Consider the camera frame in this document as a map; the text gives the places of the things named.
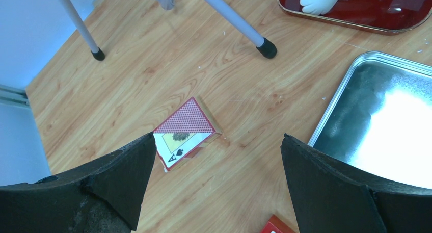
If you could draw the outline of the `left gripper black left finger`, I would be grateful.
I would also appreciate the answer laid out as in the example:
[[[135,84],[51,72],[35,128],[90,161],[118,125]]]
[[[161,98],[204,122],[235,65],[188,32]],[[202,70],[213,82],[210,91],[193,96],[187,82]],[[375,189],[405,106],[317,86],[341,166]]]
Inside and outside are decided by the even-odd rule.
[[[1,232],[132,232],[156,156],[153,133],[33,184],[1,187]]]

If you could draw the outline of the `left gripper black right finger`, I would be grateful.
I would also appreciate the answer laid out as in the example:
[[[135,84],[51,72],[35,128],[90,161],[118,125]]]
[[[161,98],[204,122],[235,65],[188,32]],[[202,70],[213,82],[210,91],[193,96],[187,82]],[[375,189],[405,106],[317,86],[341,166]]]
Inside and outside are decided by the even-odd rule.
[[[431,232],[431,189],[368,173],[289,134],[281,157],[300,232]]]

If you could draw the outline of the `red lacquer tray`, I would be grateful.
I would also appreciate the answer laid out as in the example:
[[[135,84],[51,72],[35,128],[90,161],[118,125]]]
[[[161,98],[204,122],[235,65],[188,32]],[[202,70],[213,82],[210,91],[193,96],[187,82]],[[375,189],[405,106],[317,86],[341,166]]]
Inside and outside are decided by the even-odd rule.
[[[324,15],[302,12],[300,0],[277,1],[292,16],[386,35],[413,30],[431,17],[431,0],[338,0]]]

